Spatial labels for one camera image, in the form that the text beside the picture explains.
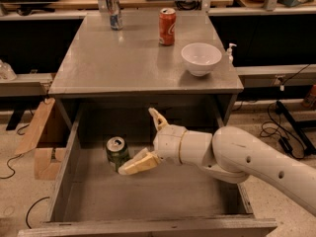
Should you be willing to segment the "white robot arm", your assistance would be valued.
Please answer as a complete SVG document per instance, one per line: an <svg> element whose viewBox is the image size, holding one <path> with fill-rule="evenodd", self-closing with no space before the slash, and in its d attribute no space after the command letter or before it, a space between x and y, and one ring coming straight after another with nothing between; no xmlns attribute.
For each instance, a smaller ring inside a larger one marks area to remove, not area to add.
<svg viewBox="0 0 316 237"><path fill-rule="evenodd" d="M153 108L156 128L152 151L144 148L118 168L133 175L157 167L162 161L194 165L211 177L240 184L255 176L316 215L316 169L279 153L249 132L223 126L215 133L188 130L169 124Z"/></svg>

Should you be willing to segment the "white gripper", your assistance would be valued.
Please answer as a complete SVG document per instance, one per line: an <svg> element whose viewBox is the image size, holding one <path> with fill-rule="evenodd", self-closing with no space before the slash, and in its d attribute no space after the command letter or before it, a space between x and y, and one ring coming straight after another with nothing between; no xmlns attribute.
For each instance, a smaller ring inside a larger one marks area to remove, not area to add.
<svg viewBox="0 0 316 237"><path fill-rule="evenodd" d="M120 175L134 175L157 167L161 160L180 164L180 147L187 129L183 126L168 124L167 120L154 108L148 112L153 118L156 136L153 140L154 151L140 150L132 159L118 168Z"/></svg>

